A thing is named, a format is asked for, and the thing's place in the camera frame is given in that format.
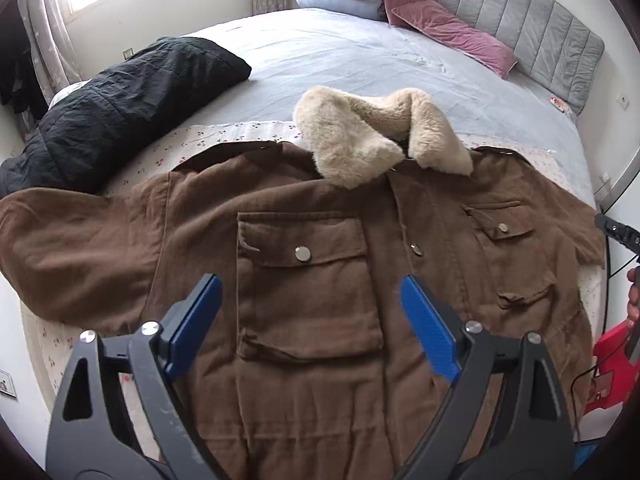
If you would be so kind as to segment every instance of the gray tufted headboard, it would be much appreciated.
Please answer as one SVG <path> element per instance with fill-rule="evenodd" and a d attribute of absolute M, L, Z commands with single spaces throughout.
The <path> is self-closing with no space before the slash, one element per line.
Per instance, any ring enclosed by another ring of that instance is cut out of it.
<path fill-rule="evenodd" d="M 580 113 L 604 42 L 553 0 L 436 0 L 513 49 L 516 67 Z"/>

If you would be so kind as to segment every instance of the fur collar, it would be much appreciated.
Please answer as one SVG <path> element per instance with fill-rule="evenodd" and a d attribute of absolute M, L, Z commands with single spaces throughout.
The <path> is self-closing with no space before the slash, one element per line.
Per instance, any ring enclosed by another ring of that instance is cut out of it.
<path fill-rule="evenodd" d="M 318 171 L 336 186 L 353 189 L 404 159 L 391 139 L 409 137 L 408 155 L 421 168 L 470 175 L 469 151 L 442 111 L 422 90 L 359 97 L 325 86 L 311 88 L 293 113 Z"/>

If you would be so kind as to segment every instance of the jacket sleeve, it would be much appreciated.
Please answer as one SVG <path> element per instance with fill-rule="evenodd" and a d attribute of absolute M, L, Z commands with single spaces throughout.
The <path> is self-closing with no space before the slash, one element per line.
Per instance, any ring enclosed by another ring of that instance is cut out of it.
<path fill-rule="evenodd" d="M 524 180 L 529 184 L 529 205 L 544 213 L 574 243 L 581 265 L 604 267 L 604 234 L 594 225 L 596 211 L 542 175 L 523 160 Z"/>
<path fill-rule="evenodd" d="M 0 270 L 38 316 L 131 332 L 164 237 L 168 176 L 114 198 L 33 188 L 0 201 Z"/>

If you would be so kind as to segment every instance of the pocket flap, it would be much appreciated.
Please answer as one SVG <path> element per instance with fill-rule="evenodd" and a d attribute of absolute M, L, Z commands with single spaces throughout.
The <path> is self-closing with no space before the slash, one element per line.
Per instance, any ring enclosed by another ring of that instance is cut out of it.
<path fill-rule="evenodd" d="M 238 213 L 238 239 L 245 255 L 265 267 L 317 265 L 367 254 L 360 219 L 343 212 Z M 308 249 L 306 257 L 299 259 L 296 248 Z"/>
<path fill-rule="evenodd" d="M 519 200 L 463 208 L 491 240 L 513 238 L 533 231 L 529 208 Z"/>

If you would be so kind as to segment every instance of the folded blanket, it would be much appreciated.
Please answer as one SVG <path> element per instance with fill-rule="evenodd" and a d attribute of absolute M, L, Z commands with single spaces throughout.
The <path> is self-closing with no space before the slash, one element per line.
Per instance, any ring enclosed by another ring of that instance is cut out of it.
<path fill-rule="evenodd" d="M 318 172 L 336 186 L 353 189 L 399 164 L 404 152 L 391 139 L 407 137 L 408 155 L 421 168 L 462 175 L 474 169 L 445 115 L 417 88 L 360 97 L 317 86 L 302 96 L 293 120 Z"/>
<path fill-rule="evenodd" d="M 386 19 L 385 4 L 382 0 L 296 0 L 296 3 L 301 9 L 332 10 L 379 22 Z"/>
<path fill-rule="evenodd" d="M 0 198 L 28 187 L 99 192 L 145 146 L 249 77 L 204 38 L 161 38 L 49 110 L 24 151 L 0 166 Z"/>

